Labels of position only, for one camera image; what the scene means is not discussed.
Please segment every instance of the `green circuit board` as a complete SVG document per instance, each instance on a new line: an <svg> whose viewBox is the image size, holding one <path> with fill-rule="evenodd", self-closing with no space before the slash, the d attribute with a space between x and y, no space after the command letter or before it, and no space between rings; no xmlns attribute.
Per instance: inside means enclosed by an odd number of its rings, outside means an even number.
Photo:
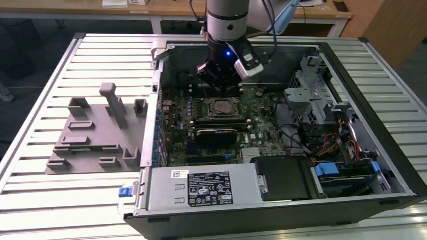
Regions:
<svg viewBox="0 0 427 240"><path fill-rule="evenodd" d="M257 96L259 87L245 86L241 97L227 98L235 103L238 116L234 119L250 120L247 125L238 127L238 140L234 145L222 148L195 148L195 132L191 122L194 120L210 120L210 103L222 101L225 98L190 96L175 96L169 99L166 117L166 135L169 146L169 166L187 166L189 157L229 156L229 164L243 163L243 148L258 148L261 156L286 155L285 143L279 136L277 120L273 117L273 107L277 104L274 93L267 93L262 97ZM227 129L227 125L215 125L217 129Z"/></svg>

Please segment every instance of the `power supply label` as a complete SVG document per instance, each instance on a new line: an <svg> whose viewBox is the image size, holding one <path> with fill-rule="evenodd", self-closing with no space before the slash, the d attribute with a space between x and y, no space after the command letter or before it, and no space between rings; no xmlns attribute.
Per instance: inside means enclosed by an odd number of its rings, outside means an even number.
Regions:
<svg viewBox="0 0 427 240"><path fill-rule="evenodd" d="M207 207L234 204L230 172L189 174L189 205Z"/></svg>

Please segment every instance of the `blue plastic latch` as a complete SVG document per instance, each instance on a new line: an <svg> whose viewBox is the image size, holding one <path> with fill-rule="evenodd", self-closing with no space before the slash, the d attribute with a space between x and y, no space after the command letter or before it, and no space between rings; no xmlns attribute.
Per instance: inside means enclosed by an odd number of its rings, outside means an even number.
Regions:
<svg viewBox="0 0 427 240"><path fill-rule="evenodd" d="M372 162L372 165L373 165L376 173L380 174L382 172L382 168L381 168L380 163L377 161L374 161L374 162Z"/></svg>
<svg viewBox="0 0 427 240"><path fill-rule="evenodd" d="M321 163L314 170L318 176L341 174L335 163Z"/></svg>
<svg viewBox="0 0 427 240"><path fill-rule="evenodd" d="M133 187L121 187L119 197L121 198L134 197L133 192L134 192L134 188Z"/></svg>
<svg viewBox="0 0 427 240"><path fill-rule="evenodd" d="M158 160L159 159L159 153L158 152L154 152L153 153L153 160Z"/></svg>

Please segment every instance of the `metal slotted table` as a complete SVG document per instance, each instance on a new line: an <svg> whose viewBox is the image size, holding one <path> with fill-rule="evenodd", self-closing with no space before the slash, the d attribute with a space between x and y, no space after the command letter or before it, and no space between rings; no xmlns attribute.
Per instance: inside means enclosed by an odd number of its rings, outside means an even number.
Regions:
<svg viewBox="0 0 427 240"><path fill-rule="evenodd" d="M370 43L343 38L289 38L327 42L422 178L427 180L427 108ZM115 83L125 103L150 104L157 41L203 41L193 35L87 34L74 39L0 164L3 240L143 239L118 211L119 187L139 172L46 175L73 97L106 104L102 83ZM269 42L269 37L254 41ZM335 82L335 88L346 100ZM126 198L131 205L135 198ZM427 206L385 212L358 224L249 233L203 239L426 239Z"/></svg>

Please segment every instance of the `floor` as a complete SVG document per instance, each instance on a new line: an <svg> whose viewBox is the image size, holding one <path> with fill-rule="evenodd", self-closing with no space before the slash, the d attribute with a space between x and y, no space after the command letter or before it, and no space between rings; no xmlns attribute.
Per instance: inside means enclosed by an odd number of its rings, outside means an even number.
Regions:
<svg viewBox="0 0 427 240"><path fill-rule="evenodd" d="M15 95L14 102L0 101L0 159L37 103L43 88L63 57L75 33L153 34L149 21L67 20L59 28L54 20L34 20L45 46L30 51L37 72L23 79L10 79L0 72L0 82ZM163 22L165 34L199 34L201 28L187 22ZM398 73L420 98L427 104L427 44L422 44Z"/></svg>

